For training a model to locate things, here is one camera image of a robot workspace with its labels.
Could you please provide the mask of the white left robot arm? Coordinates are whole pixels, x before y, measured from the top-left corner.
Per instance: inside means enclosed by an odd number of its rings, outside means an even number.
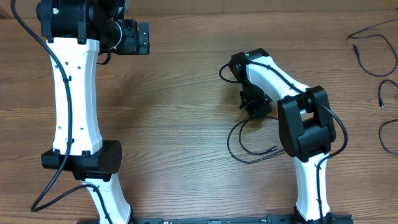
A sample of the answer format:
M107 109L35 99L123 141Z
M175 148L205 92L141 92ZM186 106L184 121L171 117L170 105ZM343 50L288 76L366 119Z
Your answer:
M125 19L129 3L41 1L36 14L52 51L56 130L42 166L69 171L88 189L100 223L134 223L118 172L122 147L102 138L97 118L96 67L101 54L147 55L149 25Z

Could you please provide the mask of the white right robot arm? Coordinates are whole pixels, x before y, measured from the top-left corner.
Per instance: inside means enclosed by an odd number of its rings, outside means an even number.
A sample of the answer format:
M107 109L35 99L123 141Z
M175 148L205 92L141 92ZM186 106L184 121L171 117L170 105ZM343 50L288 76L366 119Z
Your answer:
M299 223L334 223L326 199L325 166L336 138L326 91L297 82L263 49L232 55L228 67L241 84L241 108L251 117L271 112L277 104L279 138L292 157L297 180L295 218Z

